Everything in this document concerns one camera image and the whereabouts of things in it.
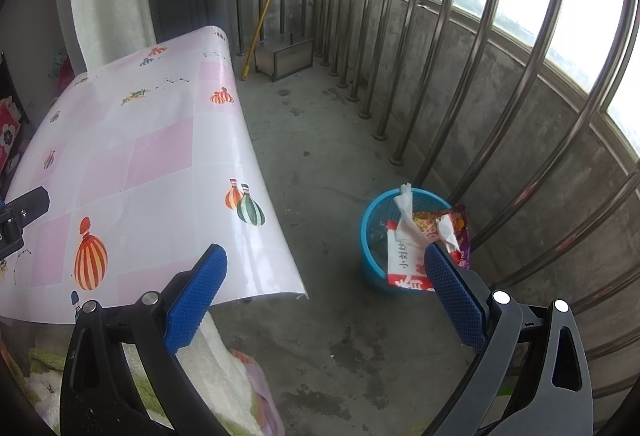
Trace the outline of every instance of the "blue plastic basket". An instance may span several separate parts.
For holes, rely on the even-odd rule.
[[[414,212],[449,209],[450,205],[436,194],[411,189],[414,196]],[[371,246],[377,242],[386,247],[386,222],[399,221],[400,210],[394,203],[394,197],[400,194],[400,189],[393,189],[380,194],[365,210],[360,223],[360,246],[362,248],[362,273],[366,281],[381,291],[391,294],[421,293],[421,290],[411,290],[391,286],[386,281],[386,272],[380,267],[380,262],[386,262],[386,253],[371,251]]]

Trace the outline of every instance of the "screw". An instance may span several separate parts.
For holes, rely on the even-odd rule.
[[[147,306],[151,306],[158,302],[158,292],[148,291],[142,296],[142,304],[146,304]]]
[[[91,313],[95,311],[97,306],[98,306],[98,303],[96,301],[87,301],[82,305],[82,311],[84,313]]]

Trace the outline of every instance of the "blue gripper pad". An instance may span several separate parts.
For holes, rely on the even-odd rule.
[[[437,244],[424,251],[424,266],[460,340],[481,355],[488,341],[484,310]]]
[[[172,355],[191,344],[225,277],[226,253],[218,247],[204,260],[167,312],[164,343]]]

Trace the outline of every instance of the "towel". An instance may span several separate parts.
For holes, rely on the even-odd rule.
[[[46,347],[47,341],[42,339],[47,337],[39,338]],[[171,427],[135,345],[123,344],[123,348],[149,416]],[[37,413],[60,434],[60,389],[65,355],[31,348],[31,370],[29,376],[24,376],[1,342],[0,353]],[[178,350],[176,357],[199,395],[231,436],[284,436],[284,426],[264,373],[250,356],[227,351],[210,314],[204,316],[191,344]]]

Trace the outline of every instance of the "yellow pole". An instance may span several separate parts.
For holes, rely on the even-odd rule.
[[[267,15],[267,9],[270,2],[271,0],[266,0],[264,2],[262,12],[260,12],[260,19],[258,19],[258,25],[255,27],[254,38],[251,39],[251,46],[249,47],[249,51],[246,54],[246,62],[244,63],[244,69],[242,70],[241,80],[246,80],[246,77],[249,74],[249,64],[251,64],[251,57],[254,54],[255,43],[258,41],[258,34],[260,33],[260,28],[262,27],[262,23],[264,22],[264,16]]]

